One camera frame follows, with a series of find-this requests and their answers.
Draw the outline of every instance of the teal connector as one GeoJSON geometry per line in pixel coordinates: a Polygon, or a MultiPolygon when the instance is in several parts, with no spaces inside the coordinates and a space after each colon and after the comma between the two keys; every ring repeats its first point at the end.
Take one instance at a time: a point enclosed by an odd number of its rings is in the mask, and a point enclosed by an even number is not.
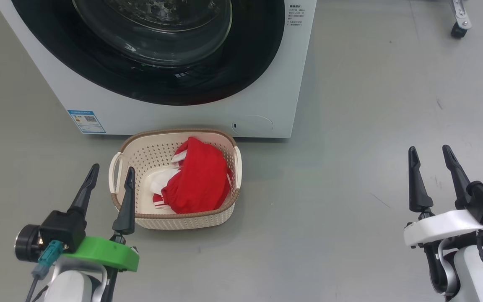
{"type": "Polygon", "coordinates": [[[44,280],[48,275],[49,269],[59,259],[64,251],[63,243],[59,240],[52,240],[48,247],[39,257],[38,264],[35,266],[31,274],[34,278],[44,280]]]}

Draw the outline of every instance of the caster wheel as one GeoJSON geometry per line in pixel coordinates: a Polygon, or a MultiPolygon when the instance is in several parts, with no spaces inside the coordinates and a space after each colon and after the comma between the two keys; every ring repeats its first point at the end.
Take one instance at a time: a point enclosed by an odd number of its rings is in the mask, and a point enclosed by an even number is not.
{"type": "Polygon", "coordinates": [[[462,29],[461,27],[458,26],[458,23],[454,23],[454,27],[452,28],[452,31],[450,32],[450,35],[454,38],[461,39],[465,36],[467,33],[467,29],[462,29]]]}

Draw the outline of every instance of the white basket handle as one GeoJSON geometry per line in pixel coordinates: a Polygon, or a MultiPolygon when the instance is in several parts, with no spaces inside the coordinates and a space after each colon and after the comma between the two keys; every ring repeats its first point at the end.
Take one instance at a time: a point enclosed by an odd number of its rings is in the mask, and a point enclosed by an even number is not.
{"type": "Polygon", "coordinates": [[[234,147],[236,151],[236,189],[242,186],[242,154],[238,147],[234,147]]]}
{"type": "Polygon", "coordinates": [[[119,193],[119,180],[120,180],[120,177],[122,175],[122,153],[117,153],[115,154],[115,156],[113,157],[113,159],[111,160],[111,164],[109,165],[109,173],[108,173],[108,178],[109,178],[109,191],[111,193],[119,193]],[[115,166],[117,165],[117,163],[119,164],[119,176],[117,177],[117,183],[114,182],[115,180],[115,166]]]}

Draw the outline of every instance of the green bracket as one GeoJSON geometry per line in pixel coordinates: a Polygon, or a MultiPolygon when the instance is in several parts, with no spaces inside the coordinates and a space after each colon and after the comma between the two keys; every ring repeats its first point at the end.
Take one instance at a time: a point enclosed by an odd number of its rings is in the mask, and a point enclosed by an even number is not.
{"type": "Polygon", "coordinates": [[[119,270],[138,271],[139,254],[131,247],[109,241],[102,237],[86,236],[73,254],[68,258],[79,258],[119,270]]]}

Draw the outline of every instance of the beige plastic basket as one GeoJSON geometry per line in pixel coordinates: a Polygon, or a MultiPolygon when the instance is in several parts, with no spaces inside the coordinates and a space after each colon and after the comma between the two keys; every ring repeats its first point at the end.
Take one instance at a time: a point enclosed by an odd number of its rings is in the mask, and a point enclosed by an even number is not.
{"type": "Polygon", "coordinates": [[[234,139],[218,130],[180,129],[142,132],[130,137],[113,157],[109,166],[109,190],[117,210],[124,196],[124,181],[129,167],[135,169],[135,222],[150,229],[190,229],[220,225],[232,211],[242,183],[242,157],[234,139]],[[155,208],[150,183],[155,174],[171,168],[175,151],[190,136],[209,143],[223,152],[232,172],[230,193],[223,205],[214,211],[176,214],[155,208]]]}

